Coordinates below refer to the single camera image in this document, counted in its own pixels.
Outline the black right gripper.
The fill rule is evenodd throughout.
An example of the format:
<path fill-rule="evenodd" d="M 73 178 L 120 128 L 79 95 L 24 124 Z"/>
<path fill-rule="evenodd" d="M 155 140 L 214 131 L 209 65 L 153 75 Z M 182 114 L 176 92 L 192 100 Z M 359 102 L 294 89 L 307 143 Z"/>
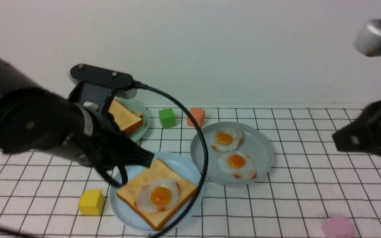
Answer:
<path fill-rule="evenodd" d="M 337 130 L 332 139 L 340 152 L 381 157 L 381 100 L 368 104 L 354 121 Z"/>

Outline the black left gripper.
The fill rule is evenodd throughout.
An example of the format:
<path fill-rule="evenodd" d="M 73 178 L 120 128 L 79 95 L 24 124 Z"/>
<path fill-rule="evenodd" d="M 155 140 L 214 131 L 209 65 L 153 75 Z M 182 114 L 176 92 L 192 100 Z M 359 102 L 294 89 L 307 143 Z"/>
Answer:
<path fill-rule="evenodd" d="M 99 175 L 111 186 L 120 188 L 128 183 L 127 165 L 149 168 L 154 152 L 140 147 L 116 126 L 113 117 L 80 106 L 84 132 L 78 146 Z"/>

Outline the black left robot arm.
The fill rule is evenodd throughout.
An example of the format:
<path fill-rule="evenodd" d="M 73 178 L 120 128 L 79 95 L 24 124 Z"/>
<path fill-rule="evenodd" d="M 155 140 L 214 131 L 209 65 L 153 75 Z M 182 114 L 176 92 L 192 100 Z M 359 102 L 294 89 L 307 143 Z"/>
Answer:
<path fill-rule="evenodd" d="M 116 96 L 132 98 L 130 74 L 89 64 L 68 71 L 75 87 L 64 98 L 39 86 L 0 59 L 0 149 L 5 154 L 37 150 L 94 168 L 111 186 L 128 182 L 125 167 L 150 167 L 154 153 L 133 142 L 109 107 Z"/>

